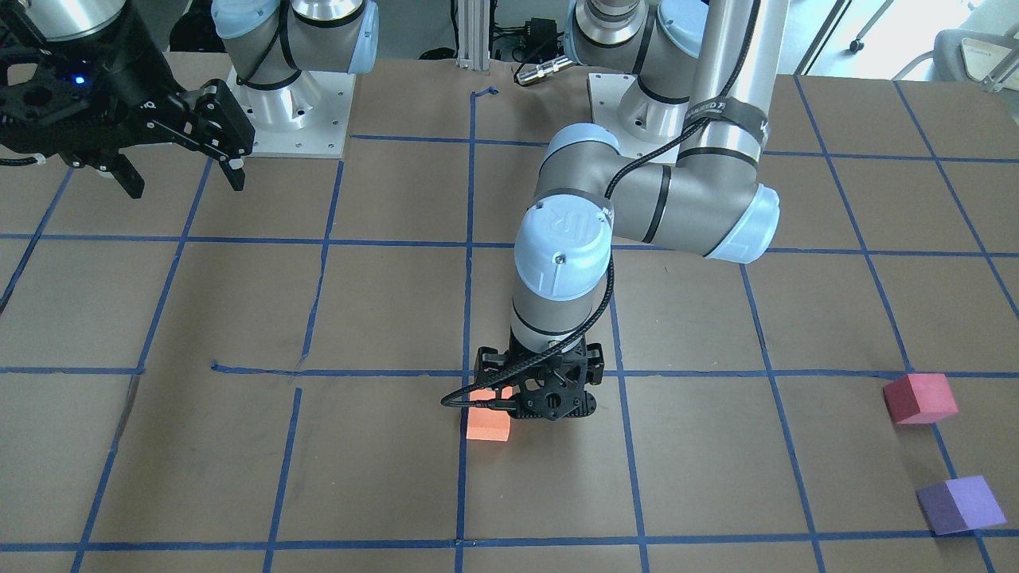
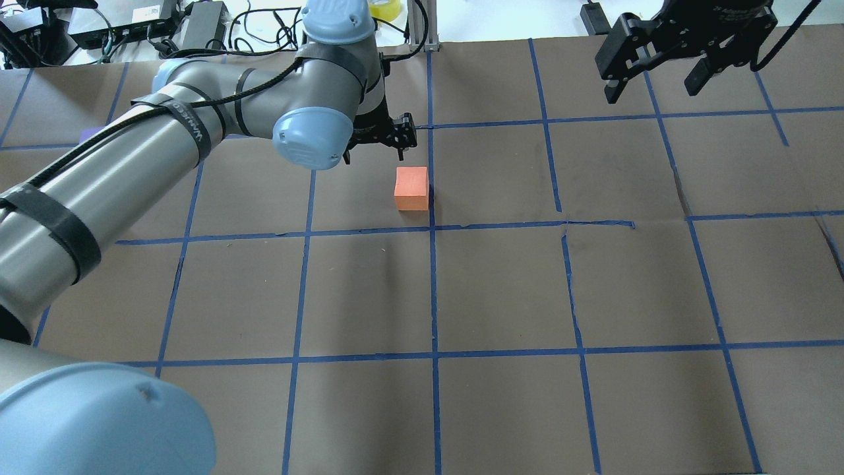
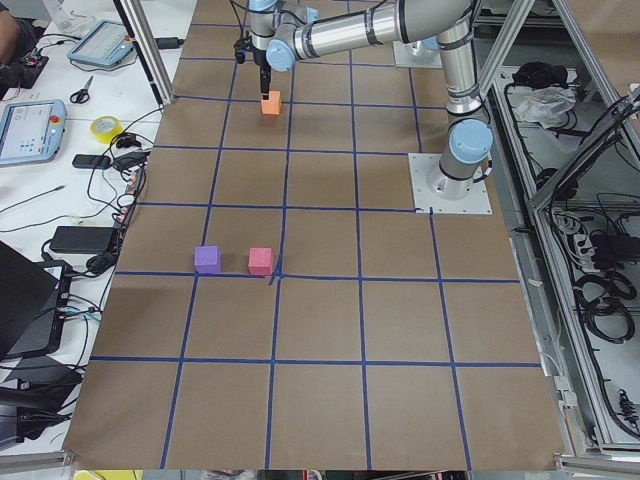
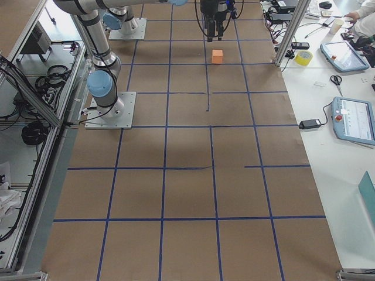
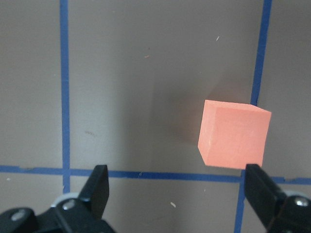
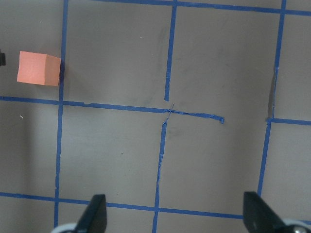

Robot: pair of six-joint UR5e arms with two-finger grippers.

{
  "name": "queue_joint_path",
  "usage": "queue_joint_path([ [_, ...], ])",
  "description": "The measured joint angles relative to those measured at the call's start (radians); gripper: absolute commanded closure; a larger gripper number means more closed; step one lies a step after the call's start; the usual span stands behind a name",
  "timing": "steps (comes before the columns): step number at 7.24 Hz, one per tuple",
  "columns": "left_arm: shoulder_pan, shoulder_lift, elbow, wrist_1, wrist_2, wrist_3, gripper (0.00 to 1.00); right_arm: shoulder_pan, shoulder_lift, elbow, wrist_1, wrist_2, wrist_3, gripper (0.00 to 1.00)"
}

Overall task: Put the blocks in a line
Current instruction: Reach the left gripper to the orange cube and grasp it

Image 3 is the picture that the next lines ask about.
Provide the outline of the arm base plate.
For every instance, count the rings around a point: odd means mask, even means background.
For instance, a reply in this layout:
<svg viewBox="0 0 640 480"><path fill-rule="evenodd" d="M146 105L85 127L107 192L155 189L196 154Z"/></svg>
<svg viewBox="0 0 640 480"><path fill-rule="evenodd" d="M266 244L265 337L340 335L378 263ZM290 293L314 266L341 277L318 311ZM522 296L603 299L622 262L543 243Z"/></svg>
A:
<svg viewBox="0 0 640 480"><path fill-rule="evenodd" d="M400 41L394 41L393 50L397 67L443 69L441 49L437 42L424 44L422 41L417 41L404 44Z"/></svg>
<svg viewBox="0 0 640 480"><path fill-rule="evenodd" d="M491 215L493 213L486 183L476 182L477 168L466 180L453 180L440 169L440 154L408 155L413 209L419 214Z"/></svg>

